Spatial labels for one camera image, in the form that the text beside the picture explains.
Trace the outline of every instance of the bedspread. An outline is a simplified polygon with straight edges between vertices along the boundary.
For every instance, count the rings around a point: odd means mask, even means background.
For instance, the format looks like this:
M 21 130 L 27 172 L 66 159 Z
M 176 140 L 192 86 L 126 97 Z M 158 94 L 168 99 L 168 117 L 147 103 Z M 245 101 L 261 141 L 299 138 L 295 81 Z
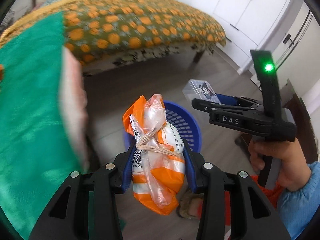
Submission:
M 175 0 L 62 0 L 25 16 L 0 47 L 38 20 L 64 11 L 65 46 L 82 65 L 119 52 L 194 43 L 212 49 L 225 32 L 211 16 Z

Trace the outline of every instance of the pink fabric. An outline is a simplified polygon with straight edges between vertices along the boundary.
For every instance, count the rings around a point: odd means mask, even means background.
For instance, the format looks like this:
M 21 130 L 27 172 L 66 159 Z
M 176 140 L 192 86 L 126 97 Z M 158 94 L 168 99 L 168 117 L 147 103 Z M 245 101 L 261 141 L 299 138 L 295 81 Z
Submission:
M 89 168 L 85 128 L 87 96 L 83 87 L 82 68 L 73 54 L 63 47 L 63 66 L 59 91 L 60 112 L 70 144 L 85 170 Z

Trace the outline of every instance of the green blanket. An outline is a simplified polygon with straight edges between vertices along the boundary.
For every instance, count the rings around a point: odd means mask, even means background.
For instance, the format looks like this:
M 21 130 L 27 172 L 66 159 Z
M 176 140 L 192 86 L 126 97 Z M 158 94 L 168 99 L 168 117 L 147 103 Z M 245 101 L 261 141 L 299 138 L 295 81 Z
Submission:
M 0 49 L 0 206 L 24 239 L 68 174 L 81 171 L 58 106 L 62 21 L 51 15 Z

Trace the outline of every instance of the laundry basket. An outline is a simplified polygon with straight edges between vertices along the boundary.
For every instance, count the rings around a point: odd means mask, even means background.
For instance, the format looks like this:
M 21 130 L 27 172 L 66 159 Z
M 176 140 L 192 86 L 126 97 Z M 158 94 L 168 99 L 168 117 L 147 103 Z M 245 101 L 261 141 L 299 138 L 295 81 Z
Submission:
M 182 106 L 173 102 L 164 101 L 167 112 L 167 121 L 174 125 L 182 139 L 186 139 L 191 151 L 201 150 L 201 131 L 193 116 Z M 124 145 L 128 149 L 133 136 L 124 132 Z

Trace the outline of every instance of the blue object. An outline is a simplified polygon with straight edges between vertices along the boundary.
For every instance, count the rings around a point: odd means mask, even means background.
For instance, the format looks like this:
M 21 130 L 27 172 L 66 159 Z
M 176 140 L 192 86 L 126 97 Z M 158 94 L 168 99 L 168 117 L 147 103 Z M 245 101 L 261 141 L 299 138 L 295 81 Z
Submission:
M 164 101 L 167 121 L 178 129 L 182 139 L 186 139 L 191 151 L 200 152 L 202 145 L 201 131 L 193 116 L 182 106 Z M 124 145 L 128 149 L 133 136 L 124 132 Z
M 131 180 L 132 180 L 132 158 L 134 155 L 134 152 L 136 151 L 136 146 L 133 146 L 130 152 L 130 156 L 128 158 L 127 163 L 125 164 L 124 170 L 122 172 L 122 184 L 121 189 L 123 192 L 126 192 L 127 189 L 130 187 Z
M 308 166 L 311 169 L 308 183 L 295 192 L 285 189 L 277 203 L 277 212 L 292 240 L 306 228 L 320 205 L 320 163 Z
M 222 94 L 217 94 L 217 97 L 220 100 L 220 103 L 222 103 L 223 105 L 227 105 L 227 106 L 236 106 L 238 101 L 231 96 L 225 96 Z
M 193 168 L 191 157 L 186 147 L 183 148 L 183 157 L 186 162 L 185 174 L 186 174 L 188 186 L 189 188 L 191 188 L 193 193 L 196 193 L 196 190 L 197 190 L 196 172 L 195 172 L 195 169 Z

